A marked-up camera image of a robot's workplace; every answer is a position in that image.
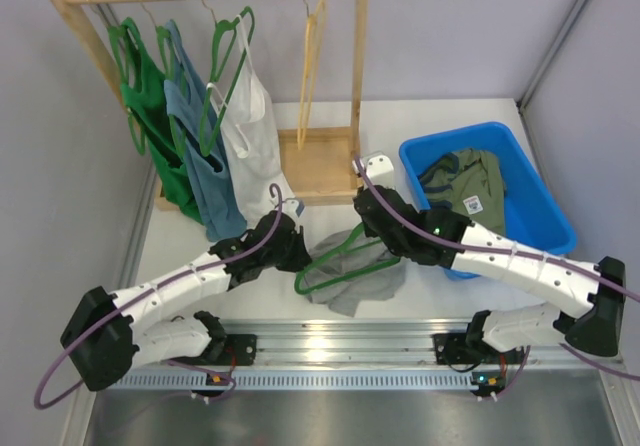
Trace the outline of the grey tank top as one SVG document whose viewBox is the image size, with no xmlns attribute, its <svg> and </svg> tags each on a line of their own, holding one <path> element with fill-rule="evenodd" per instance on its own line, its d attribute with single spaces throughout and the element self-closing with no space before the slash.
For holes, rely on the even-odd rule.
<svg viewBox="0 0 640 446">
<path fill-rule="evenodd" d="M 406 279 L 406 265 L 362 226 L 334 233 L 310 250 L 312 263 L 298 273 L 294 290 L 310 303 L 353 317 L 363 301 L 386 301 Z"/>
</svg>

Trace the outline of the yellow hanger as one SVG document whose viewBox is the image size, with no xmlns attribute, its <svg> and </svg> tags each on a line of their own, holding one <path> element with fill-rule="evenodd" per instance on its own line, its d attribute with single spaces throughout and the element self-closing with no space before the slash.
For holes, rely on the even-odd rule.
<svg viewBox="0 0 640 446">
<path fill-rule="evenodd" d="M 310 12 L 307 0 L 303 0 L 306 9 L 306 29 L 304 38 L 304 64 L 302 71 L 298 124 L 296 129 L 297 149 L 304 148 L 311 116 L 313 96 L 316 87 L 319 57 L 324 39 L 327 8 L 326 0 L 318 0 L 316 9 Z"/>
</svg>

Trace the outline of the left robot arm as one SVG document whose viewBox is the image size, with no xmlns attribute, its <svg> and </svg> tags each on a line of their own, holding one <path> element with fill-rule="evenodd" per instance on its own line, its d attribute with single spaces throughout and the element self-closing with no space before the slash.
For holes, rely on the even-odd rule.
<svg viewBox="0 0 640 446">
<path fill-rule="evenodd" d="M 266 270 L 299 272 L 311 262 L 296 213 L 271 211 L 253 229 L 223 239 L 183 267 L 113 292 L 84 294 L 61 344 L 86 387 L 104 390 L 130 370 L 174 358 L 220 360 L 226 334 L 216 317 L 179 312 L 256 280 Z"/>
</svg>

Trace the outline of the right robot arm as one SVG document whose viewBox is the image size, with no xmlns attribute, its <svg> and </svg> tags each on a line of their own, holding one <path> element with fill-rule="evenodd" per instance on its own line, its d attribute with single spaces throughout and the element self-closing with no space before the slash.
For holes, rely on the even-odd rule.
<svg viewBox="0 0 640 446">
<path fill-rule="evenodd" d="M 511 311 L 484 310 L 468 323 L 464 344 L 478 362 L 526 346 L 565 343 L 597 357 L 619 352 L 626 268 L 606 256 L 567 260 L 521 245 L 449 209 L 418 211 L 396 190 L 362 188 L 354 199 L 369 236 L 421 266 L 466 271 L 540 299 Z"/>
</svg>

